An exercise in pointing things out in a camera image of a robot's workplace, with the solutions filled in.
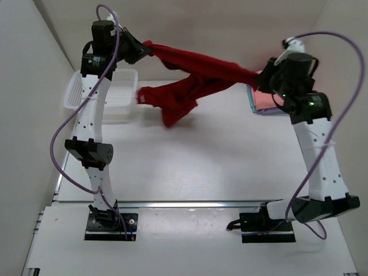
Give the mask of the red t shirt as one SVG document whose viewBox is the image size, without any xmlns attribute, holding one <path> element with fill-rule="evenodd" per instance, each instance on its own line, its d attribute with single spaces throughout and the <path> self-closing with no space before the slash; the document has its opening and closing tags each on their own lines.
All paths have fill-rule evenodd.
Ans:
<svg viewBox="0 0 368 276">
<path fill-rule="evenodd" d="M 197 106 L 197 99 L 221 92 L 237 83 L 257 88 L 258 73 L 240 67 L 236 63 L 216 59 L 195 52 L 143 42 L 169 70 L 181 70 L 188 77 L 158 87 L 142 87 L 136 100 L 140 105 L 161 109 L 162 121 L 170 128 Z"/>
</svg>

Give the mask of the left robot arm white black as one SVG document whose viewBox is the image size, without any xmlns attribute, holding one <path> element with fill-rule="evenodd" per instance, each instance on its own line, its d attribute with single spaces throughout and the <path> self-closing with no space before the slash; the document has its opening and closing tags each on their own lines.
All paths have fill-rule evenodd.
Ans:
<svg viewBox="0 0 368 276">
<path fill-rule="evenodd" d="M 80 68 L 83 102 L 72 139 L 64 146 L 89 176 L 94 193 L 89 209 L 96 222 L 108 230 L 125 229 L 109 176 L 113 146 L 102 141 L 103 111 L 117 63 L 123 60 L 134 64 L 150 55 L 152 49 L 111 20 L 93 22 L 91 32 L 93 39 L 83 49 Z"/>
</svg>

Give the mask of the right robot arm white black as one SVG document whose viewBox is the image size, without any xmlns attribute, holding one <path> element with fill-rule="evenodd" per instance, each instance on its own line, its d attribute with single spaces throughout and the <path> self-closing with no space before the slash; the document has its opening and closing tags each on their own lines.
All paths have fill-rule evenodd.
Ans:
<svg viewBox="0 0 368 276">
<path fill-rule="evenodd" d="M 268 60 L 256 85 L 261 92 L 278 95 L 278 108 L 290 117 L 304 159 L 307 174 L 301 187 L 289 200 L 264 202 L 251 218 L 240 218 L 227 225 L 227 231 L 250 226 L 250 236 L 262 236 L 292 221 L 305 226 L 321 223 L 360 206 L 351 195 L 340 172 L 332 136 L 343 116 L 333 118 L 328 97 L 313 88 L 319 60 L 306 53 L 302 36 L 283 41 L 283 53 Z"/>
</svg>

